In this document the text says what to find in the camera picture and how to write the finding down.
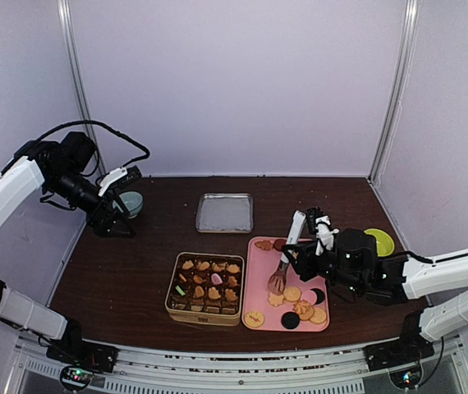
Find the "metal tongs white handle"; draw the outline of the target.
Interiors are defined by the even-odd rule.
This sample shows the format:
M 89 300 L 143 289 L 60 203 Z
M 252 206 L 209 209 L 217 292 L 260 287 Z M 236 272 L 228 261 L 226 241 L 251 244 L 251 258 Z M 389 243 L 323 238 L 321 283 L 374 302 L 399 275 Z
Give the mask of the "metal tongs white handle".
M 303 232 L 306 221 L 306 215 L 296 210 L 292 217 L 292 223 L 287 236 L 287 245 L 295 245 Z M 287 283 L 287 270 L 291 262 L 290 253 L 285 249 L 282 250 L 282 255 L 278 263 L 276 271 L 268 280 L 268 290 L 276 295 L 283 294 Z

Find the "pink round cookie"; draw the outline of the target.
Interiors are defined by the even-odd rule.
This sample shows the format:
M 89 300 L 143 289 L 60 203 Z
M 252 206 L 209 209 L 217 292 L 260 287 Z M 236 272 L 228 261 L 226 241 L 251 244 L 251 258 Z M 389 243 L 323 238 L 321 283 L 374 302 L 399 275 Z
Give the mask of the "pink round cookie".
M 213 273 L 211 276 L 210 276 L 210 279 L 211 279 L 211 282 L 215 285 L 215 286 L 219 286 L 223 283 L 223 280 L 222 280 L 222 277 L 217 274 L 217 273 Z
M 306 290 L 302 293 L 301 299 L 308 302 L 311 305 L 316 305 L 318 301 L 318 296 L 313 290 Z

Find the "green round cookie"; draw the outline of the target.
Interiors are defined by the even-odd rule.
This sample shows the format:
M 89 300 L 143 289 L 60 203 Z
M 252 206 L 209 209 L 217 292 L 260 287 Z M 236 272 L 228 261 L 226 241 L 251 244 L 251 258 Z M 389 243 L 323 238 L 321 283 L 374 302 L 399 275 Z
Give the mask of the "green round cookie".
M 186 295 L 186 293 L 179 286 L 176 286 L 175 290 L 176 290 L 177 294 L 179 294 L 180 296 L 185 296 Z

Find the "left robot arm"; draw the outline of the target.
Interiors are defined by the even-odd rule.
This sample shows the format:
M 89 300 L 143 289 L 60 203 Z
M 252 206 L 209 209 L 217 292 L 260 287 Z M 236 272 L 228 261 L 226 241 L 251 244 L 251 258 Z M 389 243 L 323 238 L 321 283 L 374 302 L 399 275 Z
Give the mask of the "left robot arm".
M 23 145 L 0 172 L 0 319 L 57 341 L 71 364 L 89 358 L 76 323 L 44 306 L 44 292 L 81 218 L 101 237 L 132 237 L 118 196 L 140 179 L 137 167 L 119 167 L 97 183 L 84 174 L 96 148 L 72 131 L 60 141 Z

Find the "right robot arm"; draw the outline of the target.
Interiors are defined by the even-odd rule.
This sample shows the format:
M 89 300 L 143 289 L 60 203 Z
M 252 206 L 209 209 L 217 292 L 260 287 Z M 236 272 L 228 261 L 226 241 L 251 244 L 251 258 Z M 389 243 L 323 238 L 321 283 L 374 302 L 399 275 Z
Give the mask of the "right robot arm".
M 378 305 L 398 305 L 431 294 L 462 292 L 434 307 L 409 315 L 392 355 L 403 363 L 434 342 L 468 325 L 468 249 L 423 257 L 408 250 L 380 258 L 376 240 L 347 228 L 319 235 L 316 241 L 285 244 L 277 274 L 284 279 L 293 269 L 303 282 L 321 276 Z

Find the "brown chocolate round cookie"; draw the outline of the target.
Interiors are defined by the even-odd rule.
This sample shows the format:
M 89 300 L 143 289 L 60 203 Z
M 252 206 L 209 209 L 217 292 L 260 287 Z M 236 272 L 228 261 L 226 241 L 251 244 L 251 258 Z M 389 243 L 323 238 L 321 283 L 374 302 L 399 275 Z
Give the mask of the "brown chocolate round cookie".
M 286 239 L 279 238 L 273 242 L 273 248 L 277 251 L 281 251 L 282 247 L 287 243 Z

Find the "light blue ceramic bowl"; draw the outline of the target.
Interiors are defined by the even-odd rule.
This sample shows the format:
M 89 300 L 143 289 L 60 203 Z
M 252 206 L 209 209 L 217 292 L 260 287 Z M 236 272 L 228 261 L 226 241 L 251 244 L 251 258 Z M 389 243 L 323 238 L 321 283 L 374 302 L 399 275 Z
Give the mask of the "light blue ceramic bowl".
M 127 218 L 136 218 L 143 208 L 144 199 L 141 193 L 137 191 L 126 191 L 119 194 L 119 198 L 126 206 L 128 211 Z

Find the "black sandwich cookie right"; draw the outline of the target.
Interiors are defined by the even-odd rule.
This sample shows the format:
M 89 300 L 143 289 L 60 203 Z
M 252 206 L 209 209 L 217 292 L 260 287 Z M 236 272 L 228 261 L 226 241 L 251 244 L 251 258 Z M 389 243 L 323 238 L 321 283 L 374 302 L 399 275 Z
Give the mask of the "black sandwich cookie right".
M 322 304 L 326 298 L 324 291 L 321 290 L 320 288 L 311 288 L 311 290 L 315 291 L 318 296 L 318 301 L 316 305 Z

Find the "black sandwich cookie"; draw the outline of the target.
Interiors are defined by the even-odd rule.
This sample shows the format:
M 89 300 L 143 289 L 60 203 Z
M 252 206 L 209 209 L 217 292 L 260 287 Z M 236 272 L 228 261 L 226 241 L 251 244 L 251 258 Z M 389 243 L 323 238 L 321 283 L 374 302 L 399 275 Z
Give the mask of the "black sandwich cookie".
M 295 312 L 286 312 L 281 317 L 281 325 L 287 330 L 296 329 L 300 322 L 300 316 Z
M 326 298 L 324 291 L 321 290 L 320 288 L 311 288 L 311 290 L 315 291 L 318 296 L 318 301 L 316 305 L 322 304 Z

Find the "pink plastic tray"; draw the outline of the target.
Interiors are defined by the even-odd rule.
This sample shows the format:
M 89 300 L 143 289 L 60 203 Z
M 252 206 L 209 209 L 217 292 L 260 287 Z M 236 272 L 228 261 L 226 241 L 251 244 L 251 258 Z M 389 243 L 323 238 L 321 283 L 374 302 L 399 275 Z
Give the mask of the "pink plastic tray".
M 268 289 L 282 252 L 283 239 L 258 236 L 249 241 L 242 322 L 250 330 L 269 332 L 322 332 L 330 323 L 325 280 L 307 282 L 293 268 L 287 270 L 280 294 Z

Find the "swirl butter cookie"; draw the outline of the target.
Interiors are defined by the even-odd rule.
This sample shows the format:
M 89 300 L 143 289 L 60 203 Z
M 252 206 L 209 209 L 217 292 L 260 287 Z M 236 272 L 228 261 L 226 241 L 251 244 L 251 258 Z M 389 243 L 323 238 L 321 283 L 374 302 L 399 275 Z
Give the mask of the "swirl butter cookie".
M 310 320 L 314 315 L 314 307 L 307 300 L 299 300 L 293 306 L 293 311 L 299 316 L 300 320 Z

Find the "black sandwich cookie bottom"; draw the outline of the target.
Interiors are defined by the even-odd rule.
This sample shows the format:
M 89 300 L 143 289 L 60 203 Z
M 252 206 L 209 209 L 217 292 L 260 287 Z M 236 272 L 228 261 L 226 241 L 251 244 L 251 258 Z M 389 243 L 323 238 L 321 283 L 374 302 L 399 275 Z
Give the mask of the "black sandwich cookie bottom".
M 281 317 L 281 325 L 287 330 L 296 329 L 300 322 L 300 316 L 295 312 L 286 312 Z

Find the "clock face round cookie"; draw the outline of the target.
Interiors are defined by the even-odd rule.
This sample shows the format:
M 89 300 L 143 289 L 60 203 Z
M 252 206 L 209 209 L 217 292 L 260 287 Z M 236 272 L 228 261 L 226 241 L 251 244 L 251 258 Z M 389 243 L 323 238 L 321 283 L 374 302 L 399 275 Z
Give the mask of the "clock face round cookie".
M 243 320 L 248 328 L 256 329 L 264 324 L 265 317 L 261 311 L 249 311 L 245 313 Z

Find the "green plastic bowl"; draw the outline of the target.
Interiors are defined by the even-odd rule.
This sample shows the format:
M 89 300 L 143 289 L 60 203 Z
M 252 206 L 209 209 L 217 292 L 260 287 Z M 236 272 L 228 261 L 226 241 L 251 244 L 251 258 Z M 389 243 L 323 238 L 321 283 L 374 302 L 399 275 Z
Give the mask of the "green plastic bowl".
M 395 242 L 387 232 L 378 228 L 369 228 L 364 230 L 364 233 L 373 236 L 376 240 L 378 257 L 388 257 L 393 254 Z

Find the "silver tin lid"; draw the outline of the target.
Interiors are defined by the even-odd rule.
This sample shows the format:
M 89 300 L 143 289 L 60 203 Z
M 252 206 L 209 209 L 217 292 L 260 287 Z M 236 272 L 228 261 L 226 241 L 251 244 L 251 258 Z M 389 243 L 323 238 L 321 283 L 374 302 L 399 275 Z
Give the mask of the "silver tin lid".
M 247 193 L 207 193 L 200 197 L 195 227 L 201 233 L 250 233 L 253 199 Z

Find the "gold cookie tin box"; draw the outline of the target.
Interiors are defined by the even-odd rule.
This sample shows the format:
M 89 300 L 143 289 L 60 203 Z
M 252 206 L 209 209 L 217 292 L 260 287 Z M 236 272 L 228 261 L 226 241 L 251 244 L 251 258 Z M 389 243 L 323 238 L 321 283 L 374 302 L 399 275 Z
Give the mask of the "gold cookie tin box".
M 223 283 L 215 286 L 213 273 Z M 181 323 L 234 327 L 241 320 L 245 260 L 237 255 L 181 252 L 165 297 L 169 316 Z M 179 286 L 186 295 L 177 294 Z

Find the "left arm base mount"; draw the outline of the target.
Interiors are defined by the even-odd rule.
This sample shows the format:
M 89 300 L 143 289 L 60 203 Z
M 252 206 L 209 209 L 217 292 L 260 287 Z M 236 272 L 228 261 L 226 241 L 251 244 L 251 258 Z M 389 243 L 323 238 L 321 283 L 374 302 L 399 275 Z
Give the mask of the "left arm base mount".
M 46 356 L 64 364 L 72 364 L 96 373 L 111 373 L 117 361 L 118 349 L 114 346 L 101 345 L 83 341 L 80 349 L 59 349 L 52 344 L 46 351 Z

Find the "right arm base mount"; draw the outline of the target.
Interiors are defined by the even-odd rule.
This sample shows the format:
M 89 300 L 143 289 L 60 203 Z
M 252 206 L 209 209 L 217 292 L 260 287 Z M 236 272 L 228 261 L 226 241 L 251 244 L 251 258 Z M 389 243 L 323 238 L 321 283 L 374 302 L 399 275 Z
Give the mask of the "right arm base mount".
M 373 372 L 431 357 L 434 355 L 434 346 L 427 341 L 409 343 L 395 340 L 366 346 L 364 353 L 369 371 Z

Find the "right aluminium frame post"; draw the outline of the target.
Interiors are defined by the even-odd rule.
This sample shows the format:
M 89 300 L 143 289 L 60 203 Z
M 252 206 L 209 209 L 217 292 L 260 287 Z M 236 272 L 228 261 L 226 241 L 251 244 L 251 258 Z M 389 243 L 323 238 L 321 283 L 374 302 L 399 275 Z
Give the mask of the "right aluminium frame post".
M 401 99 L 411 68 L 419 11 L 420 1 L 406 1 L 397 64 L 391 93 L 389 95 L 388 107 L 383 121 L 379 143 L 374 155 L 374 161 L 369 172 L 369 182 L 375 187 L 378 187 L 381 183 L 381 176 L 387 165 L 388 155 L 395 135 L 398 117 L 401 111 Z

